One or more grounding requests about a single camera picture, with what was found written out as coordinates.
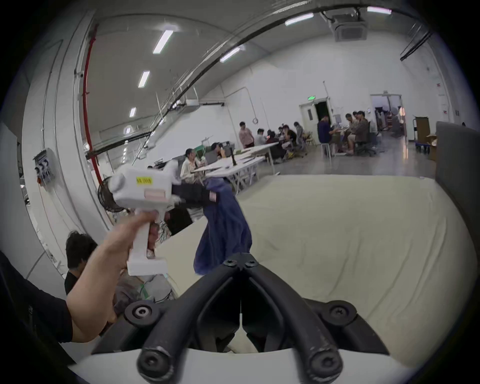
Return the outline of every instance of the mattress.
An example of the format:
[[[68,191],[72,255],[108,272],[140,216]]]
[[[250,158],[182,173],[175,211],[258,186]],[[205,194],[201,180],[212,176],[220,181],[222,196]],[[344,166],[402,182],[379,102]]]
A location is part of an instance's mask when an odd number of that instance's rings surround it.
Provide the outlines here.
[[[302,297],[346,300],[391,356],[423,364],[469,299],[477,259],[457,208],[432,179],[269,176],[238,196],[251,254]],[[206,218],[160,244],[182,294],[200,276],[193,259]],[[240,331],[236,352],[253,352]]]

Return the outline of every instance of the ceiling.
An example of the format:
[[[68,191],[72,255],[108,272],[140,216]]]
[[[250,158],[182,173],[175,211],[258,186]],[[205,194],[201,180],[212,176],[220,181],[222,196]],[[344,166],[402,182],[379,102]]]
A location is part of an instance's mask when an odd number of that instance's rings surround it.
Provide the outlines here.
[[[174,100],[173,90],[180,91],[182,82],[183,87],[188,85],[200,70],[262,26],[316,6],[360,1],[310,1],[277,14],[272,12],[298,3],[298,0],[143,0],[134,4],[118,1],[115,7],[110,6],[110,1],[104,3],[96,3],[98,32],[87,79],[89,127],[93,132],[100,132],[103,142],[120,138],[129,125],[139,130],[147,129],[159,111],[158,105],[163,107],[167,102],[170,105]],[[401,1],[369,3],[404,8]],[[373,30],[406,34],[414,24],[413,19],[398,13],[384,15],[365,11],[363,9],[361,15]],[[166,29],[174,33],[162,52],[154,55],[152,51]],[[245,43],[244,51],[227,62],[217,63],[196,82],[195,90],[202,97],[260,58],[328,34],[331,31],[320,14],[288,27],[282,23]],[[146,86],[138,88],[141,74],[147,70],[150,76]],[[195,97],[193,89],[187,96]],[[136,114],[129,118],[132,107],[137,108]],[[121,158],[122,148],[118,154],[109,151],[109,156]]]

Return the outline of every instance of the standing fan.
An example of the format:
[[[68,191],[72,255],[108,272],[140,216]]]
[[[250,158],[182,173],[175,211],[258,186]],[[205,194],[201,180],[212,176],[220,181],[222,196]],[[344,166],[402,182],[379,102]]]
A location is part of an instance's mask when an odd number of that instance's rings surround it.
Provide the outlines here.
[[[113,200],[112,192],[108,189],[108,180],[111,176],[105,178],[102,183],[98,187],[97,196],[100,204],[104,207],[107,211],[118,213],[123,211],[125,208],[119,206],[115,200]]]

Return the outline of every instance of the doorway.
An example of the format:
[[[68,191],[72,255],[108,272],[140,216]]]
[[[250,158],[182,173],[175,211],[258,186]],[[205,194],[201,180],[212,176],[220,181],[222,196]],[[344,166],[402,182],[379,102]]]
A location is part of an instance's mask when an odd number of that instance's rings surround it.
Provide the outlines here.
[[[303,128],[313,133],[316,143],[319,143],[317,124],[323,116],[330,116],[326,99],[314,100],[311,103],[300,105]]]
[[[402,96],[395,94],[370,95],[378,131],[389,131],[394,137],[405,136],[405,109]]]

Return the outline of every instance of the blue cloth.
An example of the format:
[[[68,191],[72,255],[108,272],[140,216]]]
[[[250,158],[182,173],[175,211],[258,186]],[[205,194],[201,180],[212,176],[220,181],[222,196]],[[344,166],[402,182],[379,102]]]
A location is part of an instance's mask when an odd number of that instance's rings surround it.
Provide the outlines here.
[[[329,143],[332,139],[332,136],[329,134],[331,130],[332,129],[330,128],[330,124],[328,122],[320,120],[317,124],[318,140],[324,144]]]
[[[232,188],[223,179],[209,179],[207,189],[220,194],[218,204],[204,208],[207,228],[200,239],[193,269],[205,275],[238,252],[250,252],[252,234]]]

